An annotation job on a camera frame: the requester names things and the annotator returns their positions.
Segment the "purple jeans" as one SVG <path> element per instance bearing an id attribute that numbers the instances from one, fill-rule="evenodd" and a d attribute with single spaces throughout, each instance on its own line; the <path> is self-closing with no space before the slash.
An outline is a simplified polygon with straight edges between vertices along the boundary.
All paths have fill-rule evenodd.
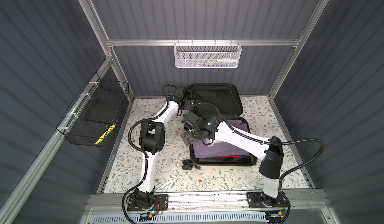
<path id="1" fill-rule="evenodd" d="M 221 142 L 211 147 L 205 146 L 202 140 L 192 145 L 194 156 L 198 159 L 218 158 L 219 156 L 250 156 L 250 153 L 229 143 Z"/>

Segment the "red t-shirt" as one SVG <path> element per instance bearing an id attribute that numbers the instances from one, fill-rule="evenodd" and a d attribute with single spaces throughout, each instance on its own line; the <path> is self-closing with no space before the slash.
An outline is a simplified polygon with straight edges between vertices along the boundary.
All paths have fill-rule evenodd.
<path id="1" fill-rule="evenodd" d="M 225 159 L 239 159 L 241 158 L 242 156 L 219 156 L 218 158 L 225 158 Z"/>

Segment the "small white packet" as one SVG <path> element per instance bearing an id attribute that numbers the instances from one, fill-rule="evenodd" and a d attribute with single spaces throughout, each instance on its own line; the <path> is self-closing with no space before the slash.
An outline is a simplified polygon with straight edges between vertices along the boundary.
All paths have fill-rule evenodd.
<path id="1" fill-rule="evenodd" d="M 211 147 L 214 145 L 214 142 L 212 140 L 205 139 L 205 140 L 202 140 L 202 142 L 205 146 L 208 146 L 208 147 Z"/>

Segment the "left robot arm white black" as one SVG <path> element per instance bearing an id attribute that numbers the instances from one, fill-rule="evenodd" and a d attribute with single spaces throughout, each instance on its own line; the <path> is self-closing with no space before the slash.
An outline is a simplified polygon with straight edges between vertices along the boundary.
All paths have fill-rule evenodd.
<path id="1" fill-rule="evenodd" d="M 150 206 L 155 201 L 156 161 L 166 142 L 166 124 L 185 107 L 186 88 L 162 86 L 166 98 L 164 106 L 152 118 L 134 123 L 128 132 L 131 147 L 142 153 L 141 181 L 134 187 L 134 198 Z"/>

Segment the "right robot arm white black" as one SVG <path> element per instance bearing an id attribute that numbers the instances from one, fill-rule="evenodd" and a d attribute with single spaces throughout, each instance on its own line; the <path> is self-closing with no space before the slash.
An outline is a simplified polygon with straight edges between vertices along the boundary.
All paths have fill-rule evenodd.
<path id="1" fill-rule="evenodd" d="M 284 158 L 280 139 L 273 137 L 275 142 L 269 142 L 267 138 L 233 127 L 223 118 L 213 116 L 203 119 L 192 112 L 183 115 L 182 123 L 188 129 L 187 136 L 193 140 L 203 141 L 208 147 L 228 143 L 260 160 L 259 172 L 264 177 L 260 199 L 266 207 L 272 207 L 278 202 L 281 191 L 279 178 Z"/>

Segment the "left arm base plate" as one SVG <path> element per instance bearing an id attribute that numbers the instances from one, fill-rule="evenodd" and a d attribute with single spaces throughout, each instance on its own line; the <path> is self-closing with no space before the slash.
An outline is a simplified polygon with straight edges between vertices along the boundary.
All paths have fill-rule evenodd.
<path id="1" fill-rule="evenodd" d="M 125 209 L 129 212 L 166 211 L 168 209 L 168 202 L 169 195 L 154 195 L 147 199 L 131 194 L 127 197 Z"/>

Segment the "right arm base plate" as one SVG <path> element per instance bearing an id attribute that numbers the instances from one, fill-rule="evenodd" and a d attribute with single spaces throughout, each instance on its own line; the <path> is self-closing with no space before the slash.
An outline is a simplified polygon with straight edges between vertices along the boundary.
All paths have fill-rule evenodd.
<path id="1" fill-rule="evenodd" d="M 278 192 L 276 198 L 272 198 L 263 191 L 260 192 L 247 192 L 247 202 L 250 208 L 287 208 L 289 200 L 284 192 Z"/>

